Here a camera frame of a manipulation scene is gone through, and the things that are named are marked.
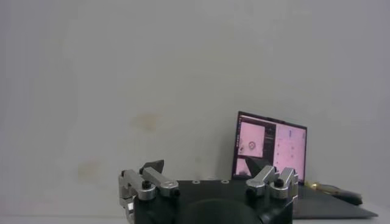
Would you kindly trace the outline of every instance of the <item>bolt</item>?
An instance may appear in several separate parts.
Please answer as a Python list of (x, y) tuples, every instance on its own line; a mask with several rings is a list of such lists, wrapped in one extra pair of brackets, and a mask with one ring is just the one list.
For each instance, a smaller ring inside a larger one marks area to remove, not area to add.
[(149, 188), (151, 188), (151, 186), (152, 186), (152, 183), (148, 180), (144, 180), (142, 182), (142, 189), (149, 189)]
[(177, 198), (177, 197), (179, 197), (180, 196), (180, 190), (179, 189), (173, 189), (172, 191), (171, 191), (171, 197), (172, 198)]
[(277, 179), (274, 183), (275, 187), (283, 187), (285, 185), (285, 182), (282, 179)]

